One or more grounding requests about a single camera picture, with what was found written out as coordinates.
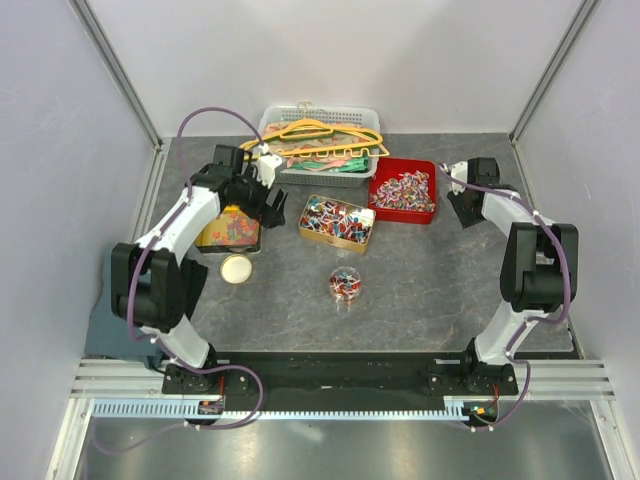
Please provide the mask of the gold gummy candy tin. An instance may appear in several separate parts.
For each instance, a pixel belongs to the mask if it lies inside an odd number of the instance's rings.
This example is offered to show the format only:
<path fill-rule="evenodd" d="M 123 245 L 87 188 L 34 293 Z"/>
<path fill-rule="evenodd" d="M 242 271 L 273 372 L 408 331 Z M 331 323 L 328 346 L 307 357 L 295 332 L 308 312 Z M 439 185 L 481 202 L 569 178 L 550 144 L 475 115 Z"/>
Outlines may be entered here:
<path fill-rule="evenodd" d="M 203 254 L 257 252 L 260 250 L 261 227 L 237 206 L 228 206 L 209 222 L 194 244 Z"/>

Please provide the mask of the clear glass bowl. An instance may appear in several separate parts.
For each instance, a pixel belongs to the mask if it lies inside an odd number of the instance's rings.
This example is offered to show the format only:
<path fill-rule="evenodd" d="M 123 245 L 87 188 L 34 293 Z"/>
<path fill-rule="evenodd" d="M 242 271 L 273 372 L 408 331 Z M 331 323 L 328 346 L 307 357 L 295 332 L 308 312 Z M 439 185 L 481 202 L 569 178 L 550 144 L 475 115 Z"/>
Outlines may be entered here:
<path fill-rule="evenodd" d="M 351 305 L 362 291 L 361 275 L 353 267 L 338 267 L 329 277 L 328 289 L 336 303 Z"/>

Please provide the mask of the gold lollipop tin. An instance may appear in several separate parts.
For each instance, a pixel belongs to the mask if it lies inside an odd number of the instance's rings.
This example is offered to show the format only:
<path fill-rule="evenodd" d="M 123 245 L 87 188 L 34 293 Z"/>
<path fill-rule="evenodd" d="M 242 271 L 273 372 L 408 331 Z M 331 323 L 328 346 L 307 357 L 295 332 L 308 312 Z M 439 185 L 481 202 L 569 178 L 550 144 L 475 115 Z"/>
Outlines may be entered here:
<path fill-rule="evenodd" d="M 301 213 L 298 227 L 302 238 L 364 254 L 376 220 L 370 208 L 311 195 Z"/>

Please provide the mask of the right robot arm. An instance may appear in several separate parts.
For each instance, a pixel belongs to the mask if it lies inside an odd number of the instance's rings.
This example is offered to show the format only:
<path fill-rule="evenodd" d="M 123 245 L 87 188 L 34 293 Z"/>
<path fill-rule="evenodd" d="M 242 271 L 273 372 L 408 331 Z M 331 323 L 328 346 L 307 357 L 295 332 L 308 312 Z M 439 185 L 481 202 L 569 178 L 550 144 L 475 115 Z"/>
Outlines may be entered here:
<path fill-rule="evenodd" d="M 499 275 L 501 303 L 488 326 L 472 339 L 458 381 L 477 394 L 497 387 L 515 392 L 514 354 L 533 328 L 557 325 L 577 293 L 579 232 L 534 209 L 500 182 L 493 158 L 477 157 L 440 167 L 450 182 L 447 198 L 465 228 L 492 223 L 507 243 Z"/>

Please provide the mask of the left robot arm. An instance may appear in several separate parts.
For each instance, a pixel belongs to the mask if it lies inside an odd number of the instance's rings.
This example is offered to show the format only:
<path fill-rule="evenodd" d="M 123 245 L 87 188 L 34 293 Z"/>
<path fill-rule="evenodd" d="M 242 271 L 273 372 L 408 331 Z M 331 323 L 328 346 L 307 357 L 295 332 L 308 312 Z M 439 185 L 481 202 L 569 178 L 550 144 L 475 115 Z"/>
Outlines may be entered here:
<path fill-rule="evenodd" d="M 212 162 L 188 179 L 176 203 L 149 232 L 111 251 L 111 310 L 125 320 L 134 342 L 158 344 L 180 366 L 185 382 L 208 393 L 219 369 L 214 349 L 190 318 L 208 269 L 187 253 L 201 231 L 228 206 L 238 207 L 264 228 L 284 224 L 286 194 L 272 189 L 286 162 L 265 145 L 250 152 L 219 145 Z"/>

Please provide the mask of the white round lid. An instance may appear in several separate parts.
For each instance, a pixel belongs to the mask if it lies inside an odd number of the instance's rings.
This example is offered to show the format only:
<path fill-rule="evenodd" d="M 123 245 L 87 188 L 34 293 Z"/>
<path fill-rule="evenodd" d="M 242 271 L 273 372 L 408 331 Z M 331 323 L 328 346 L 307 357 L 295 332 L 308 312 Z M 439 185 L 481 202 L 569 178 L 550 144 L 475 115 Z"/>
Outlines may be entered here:
<path fill-rule="evenodd" d="M 251 260 L 241 254 L 228 256 L 220 265 L 221 278 L 228 284 L 238 285 L 246 282 L 253 272 Z"/>

